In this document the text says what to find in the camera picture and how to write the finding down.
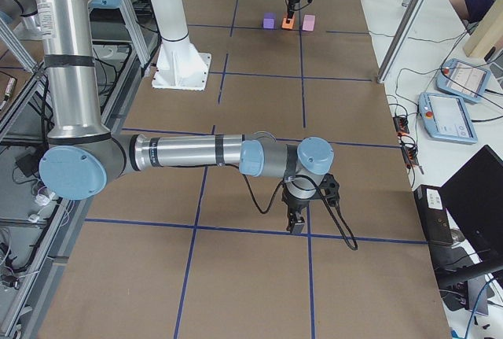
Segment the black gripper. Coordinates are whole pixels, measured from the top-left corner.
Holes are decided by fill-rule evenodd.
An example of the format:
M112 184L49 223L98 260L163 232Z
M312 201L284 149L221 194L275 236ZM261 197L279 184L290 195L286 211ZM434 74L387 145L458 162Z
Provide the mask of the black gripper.
M295 11L297 10L299 2L300 0L288 0L286 20L295 19Z
M313 197L313 194L309 197L297 197L293 195L287 187L283 188L281 200L287 206L287 232L291 234L301 234L303 232L305 219L301 216L302 210L309 205L309 202Z

